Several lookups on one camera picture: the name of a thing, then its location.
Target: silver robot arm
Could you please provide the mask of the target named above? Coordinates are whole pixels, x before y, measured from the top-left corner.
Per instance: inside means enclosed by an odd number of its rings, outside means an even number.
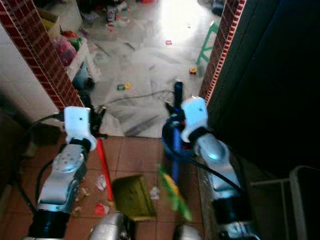
[[[205,165],[223,175],[241,188],[238,176],[231,164],[232,153],[228,146],[216,139],[208,131],[208,113],[205,100],[192,97],[181,105],[185,117],[185,128],[181,138],[194,145],[195,153]],[[255,224],[252,220],[251,206],[246,193],[239,192],[234,186],[220,177],[208,173],[209,188],[215,219],[219,225],[219,236],[223,240],[257,239]]]
[[[24,240],[63,239],[78,194],[79,183],[87,172],[88,153],[97,140],[90,132],[90,109],[69,106],[64,109],[67,145],[52,163],[44,182],[37,210]]]

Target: yellow toy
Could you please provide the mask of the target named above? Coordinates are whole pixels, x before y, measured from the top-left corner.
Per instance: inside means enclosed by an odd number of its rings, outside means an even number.
[[[132,87],[132,84],[130,82],[127,82],[125,85],[124,85],[125,89],[130,89]]]
[[[195,67],[190,68],[189,70],[190,74],[196,74],[197,73],[197,69]]]

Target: red stick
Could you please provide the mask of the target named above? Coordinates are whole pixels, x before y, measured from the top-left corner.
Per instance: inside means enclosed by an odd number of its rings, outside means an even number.
[[[110,202],[114,201],[114,194],[112,192],[112,186],[111,186],[111,180],[110,180],[110,174],[109,174],[109,169],[108,169],[108,164],[107,164],[107,158],[105,154],[105,149],[104,149],[104,144],[102,143],[102,140],[100,138],[97,138],[97,145],[96,149],[98,151],[98,155],[100,158],[100,163],[102,167],[102,173],[105,178],[106,182],[106,190],[108,193],[108,200]]]

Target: red brick wall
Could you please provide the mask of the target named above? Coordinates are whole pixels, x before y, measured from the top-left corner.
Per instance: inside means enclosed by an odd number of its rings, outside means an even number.
[[[205,99],[206,104],[208,104],[212,96],[225,59],[228,57],[228,51],[245,4],[246,0],[226,0],[225,2],[219,30],[216,34],[213,50],[199,93]]]
[[[32,0],[0,0],[0,22],[59,110],[82,106]]]

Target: marble floor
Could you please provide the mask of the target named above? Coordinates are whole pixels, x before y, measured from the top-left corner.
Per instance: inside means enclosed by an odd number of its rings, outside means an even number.
[[[101,75],[90,96],[95,107],[107,109],[101,133],[160,138],[168,118],[164,103],[173,101],[175,79],[184,83],[184,98],[199,93],[206,62],[196,66],[195,61],[211,22],[220,18],[203,1],[129,0],[130,10],[118,13],[129,22],[116,21],[113,32],[103,11],[95,20],[83,21],[89,45],[98,47],[91,54]],[[198,67],[197,75],[189,74],[191,67]],[[118,91],[117,85],[125,83],[132,87]]]

